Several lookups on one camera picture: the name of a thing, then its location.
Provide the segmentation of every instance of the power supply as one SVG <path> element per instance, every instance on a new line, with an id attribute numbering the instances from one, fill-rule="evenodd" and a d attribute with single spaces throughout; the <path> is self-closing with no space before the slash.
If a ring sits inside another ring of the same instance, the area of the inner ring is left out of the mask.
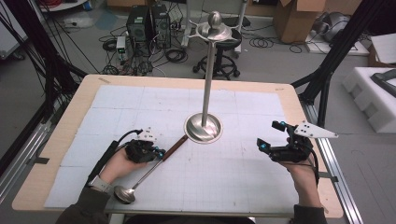
<path id="1" fill-rule="evenodd" d="M 128 60 L 128 49 L 126 48 L 126 37 L 119 36 L 117 37 L 117 54 L 119 55 L 119 59 L 122 62 Z"/>
<path id="2" fill-rule="evenodd" d="M 164 4 L 156 4 L 151 7 L 154 20 L 154 35 L 159 49 L 171 48 L 170 18 Z"/>

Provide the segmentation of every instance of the white foam block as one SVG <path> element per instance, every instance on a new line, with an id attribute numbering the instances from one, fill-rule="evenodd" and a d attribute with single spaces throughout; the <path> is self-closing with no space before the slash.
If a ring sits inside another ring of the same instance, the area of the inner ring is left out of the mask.
<path id="1" fill-rule="evenodd" d="M 396 98 L 370 79 L 373 74 L 390 69 L 357 67 L 343 81 L 344 87 L 377 133 L 396 133 Z"/>

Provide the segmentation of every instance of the grid paper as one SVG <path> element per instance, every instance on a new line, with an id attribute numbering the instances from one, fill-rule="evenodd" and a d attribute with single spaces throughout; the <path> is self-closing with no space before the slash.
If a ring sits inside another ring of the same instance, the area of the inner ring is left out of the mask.
<path id="1" fill-rule="evenodd" d="M 285 120 L 274 93 L 211 91 L 209 113 L 223 124 L 221 138 L 201 145 L 188 140 L 136 189 L 136 201 L 107 209 L 206 213 L 291 214 L 298 202 L 290 174 L 256 146 L 260 137 L 285 146 L 287 135 L 271 127 Z M 202 112 L 204 91 L 102 86 L 64 156 L 45 203 L 66 208 L 78 195 L 112 140 L 133 129 L 150 127 L 154 146 L 169 149 L 184 135 L 184 122 Z M 128 136 L 124 141 L 135 138 Z M 113 183 L 133 186 L 156 161 Z"/>

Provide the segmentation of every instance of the table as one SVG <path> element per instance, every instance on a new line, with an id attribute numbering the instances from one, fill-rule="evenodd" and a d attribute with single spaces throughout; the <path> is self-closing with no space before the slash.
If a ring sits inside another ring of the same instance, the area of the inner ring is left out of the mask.
<path id="1" fill-rule="evenodd" d="M 77 129 L 90 108 L 91 102 L 100 86 L 122 85 L 135 87 L 203 89 L 204 83 L 205 81 L 201 79 L 116 77 L 105 75 L 86 76 L 40 155 L 41 157 L 49 158 L 49 162 L 47 164 L 35 164 L 18 192 L 12 207 L 16 210 L 28 211 L 51 210 L 44 207 L 44 203 L 54 183 L 64 154 L 73 142 Z M 305 119 L 297 94 L 294 88 L 289 84 L 214 80 L 212 82 L 212 90 L 276 93 L 280 99 L 288 123 L 298 124 Z M 320 155 L 316 145 L 315 151 Z M 321 172 L 327 172 L 320 156 L 319 167 Z M 321 178 L 318 191 L 325 207 L 326 217 L 341 217 L 343 215 L 343 210 L 331 180 Z"/>

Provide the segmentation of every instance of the human hand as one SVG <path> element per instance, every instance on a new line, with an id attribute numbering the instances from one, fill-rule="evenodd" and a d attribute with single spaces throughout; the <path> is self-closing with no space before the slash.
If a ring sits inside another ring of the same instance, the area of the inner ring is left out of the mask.
<path id="1" fill-rule="evenodd" d="M 293 178 L 294 187 L 299 195 L 299 205 L 321 207 L 314 168 L 311 166 L 309 160 L 313 160 L 312 154 L 305 161 L 296 163 L 291 161 L 280 162 L 279 164 L 286 167 Z"/>
<path id="2" fill-rule="evenodd" d="M 135 163 L 128 160 L 125 148 L 122 148 L 111 157 L 99 176 L 102 180 L 111 184 L 115 179 L 128 175 L 133 170 L 145 167 L 146 165 L 146 162 Z"/>

